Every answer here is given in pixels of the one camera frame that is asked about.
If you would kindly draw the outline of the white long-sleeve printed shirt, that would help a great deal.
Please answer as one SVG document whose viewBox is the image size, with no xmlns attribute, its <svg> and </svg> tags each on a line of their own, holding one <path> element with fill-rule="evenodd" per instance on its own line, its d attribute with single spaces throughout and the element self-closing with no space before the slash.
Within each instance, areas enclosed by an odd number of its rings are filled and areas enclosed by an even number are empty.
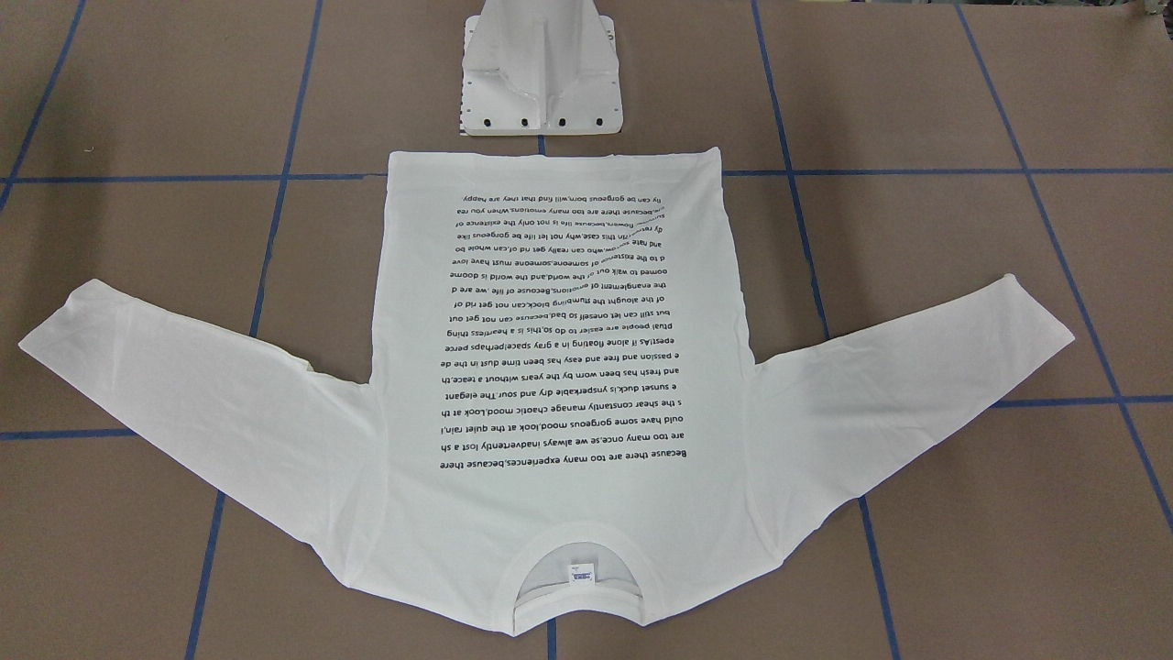
<svg viewBox="0 0 1173 660">
<path fill-rule="evenodd" d="M 348 588 L 509 635 L 778 569 L 1072 342 L 1013 275 L 757 363 L 719 151 L 392 154 L 369 381 L 84 283 L 18 343 Z"/>
</svg>

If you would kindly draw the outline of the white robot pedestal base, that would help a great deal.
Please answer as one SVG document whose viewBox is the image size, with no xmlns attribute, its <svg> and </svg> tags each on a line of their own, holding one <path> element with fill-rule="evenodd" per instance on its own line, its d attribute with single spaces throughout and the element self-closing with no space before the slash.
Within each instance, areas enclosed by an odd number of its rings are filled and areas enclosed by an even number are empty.
<svg viewBox="0 0 1173 660">
<path fill-rule="evenodd" d="M 462 134 L 582 137 L 621 125 L 613 20 L 592 1 L 488 1 L 466 21 Z"/>
</svg>

